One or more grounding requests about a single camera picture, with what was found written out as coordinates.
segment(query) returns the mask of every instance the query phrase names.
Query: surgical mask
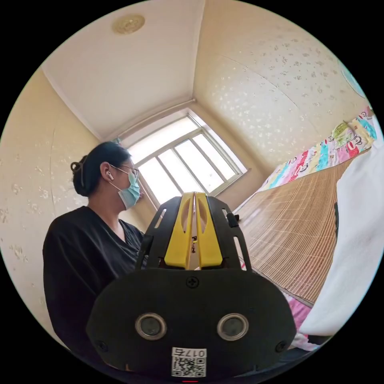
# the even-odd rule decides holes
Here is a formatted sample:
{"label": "surgical mask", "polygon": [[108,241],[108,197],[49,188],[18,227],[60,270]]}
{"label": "surgical mask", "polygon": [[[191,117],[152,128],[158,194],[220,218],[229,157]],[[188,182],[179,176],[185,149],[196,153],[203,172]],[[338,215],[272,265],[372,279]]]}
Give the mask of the surgical mask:
{"label": "surgical mask", "polygon": [[129,208],[133,207],[140,198],[140,186],[137,183],[136,176],[134,176],[132,173],[125,172],[120,168],[116,168],[116,169],[118,169],[121,172],[128,174],[129,182],[131,183],[131,185],[129,186],[129,188],[120,189],[120,188],[116,187],[116,185],[113,185],[111,182],[110,182],[110,184],[113,185],[116,189],[118,189],[119,196],[120,196],[121,200],[123,201],[125,208],[129,209]]}

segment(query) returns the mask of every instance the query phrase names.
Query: hair clip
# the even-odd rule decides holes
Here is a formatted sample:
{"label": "hair clip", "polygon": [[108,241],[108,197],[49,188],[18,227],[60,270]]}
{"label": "hair clip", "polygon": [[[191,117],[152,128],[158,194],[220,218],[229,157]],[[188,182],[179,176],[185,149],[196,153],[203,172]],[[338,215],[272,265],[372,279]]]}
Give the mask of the hair clip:
{"label": "hair clip", "polygon": [[87,160],[87,157],[88,156],[85,156],[84,161],[82,161],[82,162],[74,161],[73,163],[71,163],[72,174],[75,174],[78,171],[81,171],[81,186],[83,188],[84,188],[83,167],[84,167],[85,160]]}

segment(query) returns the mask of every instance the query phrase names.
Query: window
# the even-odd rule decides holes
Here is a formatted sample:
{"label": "window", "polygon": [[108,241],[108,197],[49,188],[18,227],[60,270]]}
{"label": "window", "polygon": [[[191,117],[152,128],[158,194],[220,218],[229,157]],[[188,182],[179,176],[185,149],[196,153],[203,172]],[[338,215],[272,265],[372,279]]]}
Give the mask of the window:
{"label": "window", "polygon": [[187,115],[128,148],[158,206],[185,192],[215,196],[246,169],[208,127]]}

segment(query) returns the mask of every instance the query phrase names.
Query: woman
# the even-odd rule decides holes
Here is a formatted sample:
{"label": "woman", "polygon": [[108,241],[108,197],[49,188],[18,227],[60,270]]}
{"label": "woman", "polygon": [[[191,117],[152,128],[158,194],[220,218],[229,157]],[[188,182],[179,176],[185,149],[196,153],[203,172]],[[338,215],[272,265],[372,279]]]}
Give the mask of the woman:
{"label": "woman", "polygon": [[104,372],[106,365],[85,329],[100,292],[134,269],[143,238],[135,226],[118,218],[140,197],[138,170],[130,157],[118,144],[105,142],[71,164],[74,188],[88,197],[88,206],[57,217],[43,247],[44,291],[53,329],[75,355]]}

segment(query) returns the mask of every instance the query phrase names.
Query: screw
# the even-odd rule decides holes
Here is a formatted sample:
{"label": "screw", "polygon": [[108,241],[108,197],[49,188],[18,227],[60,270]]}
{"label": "screw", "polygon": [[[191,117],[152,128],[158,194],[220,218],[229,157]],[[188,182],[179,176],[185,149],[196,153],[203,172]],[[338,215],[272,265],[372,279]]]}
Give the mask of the screw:
{"label": "screw", "polygon": [[286,347],[286,345],[287,345],[287,343],[285,341],[280,341],[280,343],[276,345],[275,351],[277,353],[283,352],[283,350]]}
{"label": "screw", "polygon": [[100,348],[103,352],[108,352],[108,346],[103,341],[96,341],[96,346]]}
{"label": "screw", "polygon": [[197,288],[199,286],[199,279],[194,276],[188,277],[186,284],[188,288]]}

